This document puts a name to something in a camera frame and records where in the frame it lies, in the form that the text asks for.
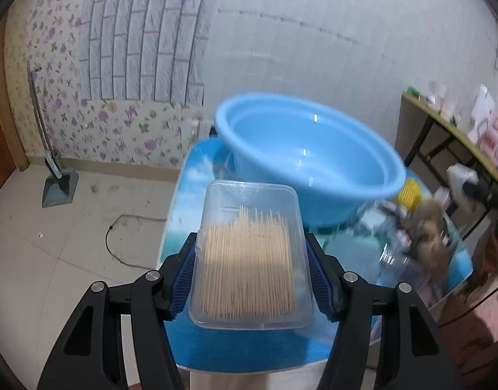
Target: tile floor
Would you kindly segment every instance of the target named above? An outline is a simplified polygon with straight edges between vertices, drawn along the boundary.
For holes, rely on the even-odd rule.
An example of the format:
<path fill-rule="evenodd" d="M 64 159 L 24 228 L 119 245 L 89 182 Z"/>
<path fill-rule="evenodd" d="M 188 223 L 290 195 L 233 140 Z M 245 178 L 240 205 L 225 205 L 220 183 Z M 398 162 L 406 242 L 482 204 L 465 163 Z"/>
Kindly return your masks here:
<path fill-rule="evenodd" d="M 142 274 L 107 253 L 108 227 L 122 213 L 165 217 L 175 187 L 172 182 L 79 172 L 72 204 L 41 208 L 47 175 L 46 167 L 31 165 L 12 173 L 0 190 L 0 352 L 30 390 L 36 388 L 50 350 L 88 286 L 97 280 L 109 285 L 131 282 Z M 131 264 L 155 266 L 163 227 L 158 222 L 121 221 L 110 232 L 108 245 Z M 130 317 L 123 316 L 122 324 L 131 385 L 139 382 L 139 375 Z M 262 379 L 269 389 L 290 388 L 291 380 L 302 383 L 295 387 L 315 388 L 322 369 L 312 364 Z M 224 374 L 215 375 L 210 382 L 210 374 L 192 374 L 193 387 L 223 382 Z M 367 371 L 362 389 L 371 389 L 374 381 L 375 373 Z M 247 388 L 248 383 L 224 384 Z"/>

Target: clear plastic box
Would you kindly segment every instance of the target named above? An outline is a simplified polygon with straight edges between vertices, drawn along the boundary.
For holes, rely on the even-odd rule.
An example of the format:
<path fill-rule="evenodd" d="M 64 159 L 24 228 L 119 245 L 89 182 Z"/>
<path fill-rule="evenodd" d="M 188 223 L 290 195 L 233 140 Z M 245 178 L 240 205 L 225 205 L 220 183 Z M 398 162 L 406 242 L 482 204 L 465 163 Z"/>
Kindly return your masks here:
<path fill-rule="evenodd" d="M 312 320 L 307 250 L 293 188 L 229 180 L 209 184 L 189 314 L 209 329 L 291 329 Z"/>

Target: yellow ribbed object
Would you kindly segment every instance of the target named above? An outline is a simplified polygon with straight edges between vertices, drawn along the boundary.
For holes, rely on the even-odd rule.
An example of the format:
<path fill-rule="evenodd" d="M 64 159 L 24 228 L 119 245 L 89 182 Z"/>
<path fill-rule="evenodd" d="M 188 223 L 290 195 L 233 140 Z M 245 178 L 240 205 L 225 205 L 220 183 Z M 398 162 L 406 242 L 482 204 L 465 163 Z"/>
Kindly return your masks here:
<path fill-rule="evenodd" d="M 406 179 L 401 191 L 395 197 L 395 201 L 404 205 L 408 211 L 414 211 L 421 200 L 422 189 L 417 181 L 411 177 Z"/>

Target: blue plastic basin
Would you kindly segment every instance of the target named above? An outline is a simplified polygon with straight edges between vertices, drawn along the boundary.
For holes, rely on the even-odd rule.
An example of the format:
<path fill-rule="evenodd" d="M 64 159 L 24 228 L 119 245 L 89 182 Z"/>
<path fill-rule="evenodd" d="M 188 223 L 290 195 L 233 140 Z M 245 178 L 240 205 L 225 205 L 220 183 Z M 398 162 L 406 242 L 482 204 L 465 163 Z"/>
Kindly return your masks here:
<path fill-rule="evenodd" d="M 239 95 L 218 107 L 215 125 L 240 180 L 292 186 L 308 227 L 339 224 L 365 201 L 397 194 L 406 179 L 399 155 L 376 132 L 311 101 Z"/>

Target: pink plastic bottle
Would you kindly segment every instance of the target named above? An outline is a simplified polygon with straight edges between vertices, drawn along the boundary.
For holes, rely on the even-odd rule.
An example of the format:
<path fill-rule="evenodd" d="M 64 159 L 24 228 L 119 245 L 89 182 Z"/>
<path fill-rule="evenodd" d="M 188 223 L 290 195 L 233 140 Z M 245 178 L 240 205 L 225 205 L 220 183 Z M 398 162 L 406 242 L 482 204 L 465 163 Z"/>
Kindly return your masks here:
<path fill-rule="evenodd" d="M 498 116 L 494 120 L 493 125 L 482 136 L 480 148 L 498 166 Z"/>

